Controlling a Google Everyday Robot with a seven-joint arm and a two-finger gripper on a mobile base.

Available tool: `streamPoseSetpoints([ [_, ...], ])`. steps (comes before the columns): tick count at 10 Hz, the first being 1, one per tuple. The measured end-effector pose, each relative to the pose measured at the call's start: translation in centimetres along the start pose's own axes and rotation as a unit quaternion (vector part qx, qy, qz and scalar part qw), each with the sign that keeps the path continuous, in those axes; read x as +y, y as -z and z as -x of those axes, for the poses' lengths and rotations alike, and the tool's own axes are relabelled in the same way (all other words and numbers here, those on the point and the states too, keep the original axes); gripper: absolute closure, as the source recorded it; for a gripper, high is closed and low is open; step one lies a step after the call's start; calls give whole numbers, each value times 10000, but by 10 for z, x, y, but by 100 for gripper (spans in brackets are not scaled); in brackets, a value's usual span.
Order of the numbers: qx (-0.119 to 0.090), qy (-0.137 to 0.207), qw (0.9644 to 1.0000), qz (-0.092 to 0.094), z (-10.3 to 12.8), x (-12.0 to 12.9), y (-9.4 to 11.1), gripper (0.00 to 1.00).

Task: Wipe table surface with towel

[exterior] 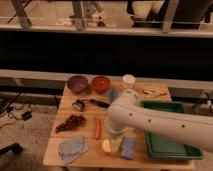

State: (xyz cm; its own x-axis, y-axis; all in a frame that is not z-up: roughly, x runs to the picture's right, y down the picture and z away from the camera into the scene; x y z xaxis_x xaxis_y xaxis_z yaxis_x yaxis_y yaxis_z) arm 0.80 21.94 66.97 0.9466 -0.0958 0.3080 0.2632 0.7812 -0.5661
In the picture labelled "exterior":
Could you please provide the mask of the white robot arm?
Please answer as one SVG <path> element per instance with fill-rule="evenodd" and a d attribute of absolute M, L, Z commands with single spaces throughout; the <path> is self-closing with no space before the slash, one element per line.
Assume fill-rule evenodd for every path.
<path fill-rule="evenodd" d="M 125 89 L 107 109 L 107 127 L 113 138 L 133 127 L 171 138 L 213 153 L 213 117 L 147 109 L 140 95 Z"/>

